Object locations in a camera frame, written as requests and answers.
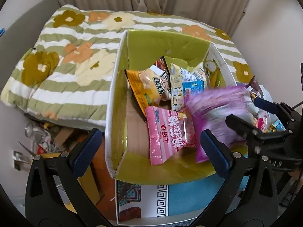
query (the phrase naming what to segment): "green and white stripes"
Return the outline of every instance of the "green and white stripes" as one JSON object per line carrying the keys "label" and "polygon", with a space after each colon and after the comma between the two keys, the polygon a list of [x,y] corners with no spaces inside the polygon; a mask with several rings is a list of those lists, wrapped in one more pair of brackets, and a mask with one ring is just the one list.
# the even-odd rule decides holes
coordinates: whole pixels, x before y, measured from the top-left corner
{"label": "green and white stripes", "polygon": [[[67,26],[65,24],[54,28],[54,18],[62,16],[64,11],[71,10],[76,14],[84,14],[85,20],[77,26]],[[125,12],[131,17],[131,23],[127,26],[115,27],[108,30],[108,24],[102,21],[90,21],[90,11],[79,10],[72,5],[65,5],[58,9],[46,22],[36,44],[31,51],[56,52],[59,55],[59,63],[54,72],[48,76],[39,86],[29,87],[22,83],[22,72],[24,70],[24,59],[20,60],[13,71],[6,89],[8,92],[8,105],[18,106],[25,112],[43,115],[46,111],[51,111],[62,120],[82,120],[105,126],[107,103],[111,76],[105,75],[99,80],[93,79],[88,85],[80,85],[77,82],[76,69],[77,62],[63,63],[64,57],[69,53],[66,50],[70,44],[79,47],[85,42],[90,42],[90,50],[95,54],[100,50],[105,50],[109,54],[116,54],[120,40],[126,29],[137,30],[163,30],[175,33],[182,33],[184,26],[199,26],[211,38],[224,60],[229,70],[237,81],[233,66],[234,61],[247,64],[243,56],[230,40],[221,38],[216,34],[216,30],[204,23],[180,16],[152,15],[142,12]],[[98,67],[102,67],[104,62],[97,62]]]}

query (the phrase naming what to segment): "brown cardboard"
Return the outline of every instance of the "brown cardboard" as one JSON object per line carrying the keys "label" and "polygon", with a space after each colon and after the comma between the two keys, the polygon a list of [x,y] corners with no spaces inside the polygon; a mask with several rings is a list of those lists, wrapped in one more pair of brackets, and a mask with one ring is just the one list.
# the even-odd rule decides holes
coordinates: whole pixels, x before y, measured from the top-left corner
{"label": "brown cardboard", "polygon": [[74,132],[74,128],[63,127],[59,133],[55,136],[54,141],[58,146],[62,146],[68,137]]}
{"label": "brown cardboard", "polygon": [[[160,106],[161,108],[168,109],[169,101],[161,101]],[[131,95],[131,91],[129,91],[126,104],[127,150],[131,153],[149,158],[148,126],[143,120],[140,111]],[[195,151],[195,148],[182,148],[175,153],[172,158],[180,158]]]}

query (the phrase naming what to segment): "blue gripper pad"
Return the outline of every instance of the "blue gripper pad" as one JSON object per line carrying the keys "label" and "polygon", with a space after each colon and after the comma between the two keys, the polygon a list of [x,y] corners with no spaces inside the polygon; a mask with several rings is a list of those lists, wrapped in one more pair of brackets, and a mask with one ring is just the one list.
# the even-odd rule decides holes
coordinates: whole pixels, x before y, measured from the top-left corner
{"label": "blue gripper pad", "polygon": [[201,132],[200,143],[218,176],[226,180],[233,164],[228,147],[224,143],[220,143],[210,130]]}
{"label": "blue gripper pad", "polygon": [[85,174],[101,143],[102,132],[99,129],[93,129],[83,142],[77,143],[73,148],[69,163],[74,177],[82,177]]}
{"label": "blue gripper pad", "polygon": [[256,97],[254,99],[254,105],[258,108],[261,108],[264,111],[267,111],[271,114],[278,114],[279,109],[276,104],[269,102],[267,100]]}

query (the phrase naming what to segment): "plastic bag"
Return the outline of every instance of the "plastic bag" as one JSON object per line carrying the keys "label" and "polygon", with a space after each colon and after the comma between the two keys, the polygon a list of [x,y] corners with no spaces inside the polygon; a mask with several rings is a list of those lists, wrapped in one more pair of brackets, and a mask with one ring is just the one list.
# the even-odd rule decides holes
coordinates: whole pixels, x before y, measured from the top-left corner
{"label": "plastic bag", "polygon": [[249,84],[246,86],[246,88],[249,91],[252,100],[254,100],[256,97],[263,99],[264,94],[263,94],[262,89],[261,89],[260,85],[258,84],[255,76],[252,77],[252,79],[249,81]]}
{"label": "plastic bag", "polygon": [[145,109],[150,161],[160,165],[183,147],[195,147],[195,135],[187,132],[187,116],[154,106]]}
{"label": "plastic bag", "polygon": [[260,109],[258,112],[258,129],[260,129],[262,133],[265,133],[270,126],[270,123],[268,122],[268,116],[268,112],[262,109]]}
{"label": "plastic bag", "polygon": [[199,93],[206,86],[206,77],[200,64],[193,73],[171,64],[172,110],[179,111],[185,106],[191,94]]}
{"label": "plastic bag", "polygon": [[125,71],[129,85],[144,115],[146,107],[158,106],[161,100],[172,98],[170,77],[164,57],[160,57],[146,70]]}
{"label": "plastic bag", "polygon": [[234,114],[238,117],[247,116],[244,99],[247,95],[244,86],[205,90],[192,95],[186,102],[190,111],[196,133],[197,162],[208,160],[200,144],[200,134],[209,129],[219,142],[231,147],[238,135],[225,124],[225,118]]}

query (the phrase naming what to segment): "metal screw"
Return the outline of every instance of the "metal screw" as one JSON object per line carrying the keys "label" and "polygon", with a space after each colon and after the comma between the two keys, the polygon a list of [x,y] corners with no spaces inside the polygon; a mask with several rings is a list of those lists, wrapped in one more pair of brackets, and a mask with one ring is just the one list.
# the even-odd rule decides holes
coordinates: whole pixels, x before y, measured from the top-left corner
{"label": "metal screw", "polygon": [[264,161],[268,161],[268,157],[266,156],[266,155],[262,155],[262,160],[264,160]]}
{"label": "metal screw", "polygon": [[255,147],[255,153],[259,154],[261,152],[261,148],[259,146]]}
{"label": "metal screw", "polygon": [[241,157],[241,154],[239,152],[234,152],[233,155],[236,158],[240,158]]}
{"label": "metal screw", "polygon": [[41,155],[40,154],[37,154],[35,157],[34,157],[34,160],[39,160],[41,158]]}
{"label": "metal screw", "polygon": [[61,157],[65,158],[67,156],[69,156],[69,152],[64,151],[64,152],[61,153]]}

